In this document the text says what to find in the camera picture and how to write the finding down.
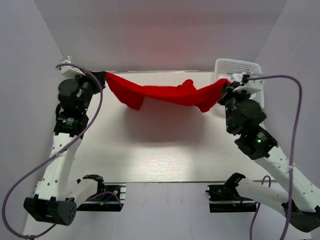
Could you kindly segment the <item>red t-shirt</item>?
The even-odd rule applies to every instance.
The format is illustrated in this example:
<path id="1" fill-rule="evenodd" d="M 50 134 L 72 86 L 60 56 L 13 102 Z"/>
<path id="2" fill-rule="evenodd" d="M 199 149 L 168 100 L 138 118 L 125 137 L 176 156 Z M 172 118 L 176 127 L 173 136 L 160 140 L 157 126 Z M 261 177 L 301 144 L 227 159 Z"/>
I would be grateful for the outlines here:
<path id="1" fill-rule="evenodd" d="M 224 87 L 231 84 L 222 78 L 199 89 L 191 79 L 178 86 L 138 85 L 109 72 L 105 81 L 117 99 L 133 110 L 138 111 L 145 98 L 151 98 L 186 107 L 195 106 L 202 113 L 208 112 L 218 102 Z"/>

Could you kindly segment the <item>white t-shirt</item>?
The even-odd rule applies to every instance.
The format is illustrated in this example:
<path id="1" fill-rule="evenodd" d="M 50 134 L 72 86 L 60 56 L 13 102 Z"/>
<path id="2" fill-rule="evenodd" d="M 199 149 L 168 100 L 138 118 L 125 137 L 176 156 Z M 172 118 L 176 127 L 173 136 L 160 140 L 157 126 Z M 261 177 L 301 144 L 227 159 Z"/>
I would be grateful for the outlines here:
<path id="1" fill-rule="evenodd" d="M 230 81 L 232 83 L 233 82 L 247 83 L 249 77 L 250 77 L 250 74 L 248 72 L 233 73 L 230 77 Z"/>

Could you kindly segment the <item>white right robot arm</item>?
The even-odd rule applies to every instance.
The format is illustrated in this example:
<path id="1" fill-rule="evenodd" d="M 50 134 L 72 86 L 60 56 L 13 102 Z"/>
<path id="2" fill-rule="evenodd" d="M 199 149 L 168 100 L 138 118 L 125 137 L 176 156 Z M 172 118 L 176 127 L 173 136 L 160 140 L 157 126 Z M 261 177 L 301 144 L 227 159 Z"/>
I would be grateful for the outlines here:
<path id="1" fill-rule="evenodd" d="M 246 90 L 237 91 L 239 83 L 224 83 L 218 103 L 225 107 L 226 131 L 239 135 L 235 144 L 242 153 L 264 168 L 284 188 L 272 190 L 233 173 L 224 183 L 226 195 L 236 200 L 249 198 L 289 218 L 301 232 L 320 226 L 320 189 L 311 183 L 284 154 L 277 140 L 261 127 L 266 118 L 260 104 Z"/>

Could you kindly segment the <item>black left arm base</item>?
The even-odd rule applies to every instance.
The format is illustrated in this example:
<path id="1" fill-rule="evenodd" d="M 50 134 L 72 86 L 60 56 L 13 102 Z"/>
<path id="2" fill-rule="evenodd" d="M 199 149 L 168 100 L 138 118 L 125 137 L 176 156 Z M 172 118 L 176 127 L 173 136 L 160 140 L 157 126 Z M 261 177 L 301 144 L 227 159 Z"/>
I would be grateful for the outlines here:
<path id="1" fill-rule="evenodd" d="M 93 180 L 96 191 L 83 204 L 77 207 L 80 212 L 120 212 L 125 204 L 126 183 L 108 183 L 97 174 L 87 174 L 76 182 L 80 184 L 85 180 Z"/>

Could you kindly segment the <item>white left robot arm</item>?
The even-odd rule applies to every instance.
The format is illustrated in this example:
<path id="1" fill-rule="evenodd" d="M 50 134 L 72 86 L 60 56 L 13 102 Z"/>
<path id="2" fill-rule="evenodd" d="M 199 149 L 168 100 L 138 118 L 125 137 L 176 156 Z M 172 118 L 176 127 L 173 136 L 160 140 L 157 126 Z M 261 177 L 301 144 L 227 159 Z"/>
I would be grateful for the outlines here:
<path id="1" fill-rule="evenodd" d="M 87 110 L 93 95 L 106 87 L 106 73 L 95 72 L 97 81 L 76 75 L 58 86 L 56 123 L 50 155 L 56 158 L 46 166 L 33 197 L 24 200 L 24 209 L 38 222 L 69 226 L 77 208 L 86 199 L 99 200 L 105 196 L 103 177 L 86 175 L 68 190 L 71 166 L 82 139 L 77 138 L 88 126 Z"/>

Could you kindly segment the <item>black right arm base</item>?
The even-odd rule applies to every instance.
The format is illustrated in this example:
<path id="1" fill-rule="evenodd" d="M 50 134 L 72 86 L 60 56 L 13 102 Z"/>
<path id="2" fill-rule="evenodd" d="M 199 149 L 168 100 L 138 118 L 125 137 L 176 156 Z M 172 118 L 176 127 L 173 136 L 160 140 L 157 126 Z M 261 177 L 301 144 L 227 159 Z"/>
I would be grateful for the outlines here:
<path id="1" fill-rule="evenodd" d="M 236 190 L 242 179 L 246 177 L 240 173 L 233 173 L 222 184 L 207 186 L 205 193 L 209 200 L 210 213 L 254 213 L 257 203 L 247 197 L 240 196 Z"/>

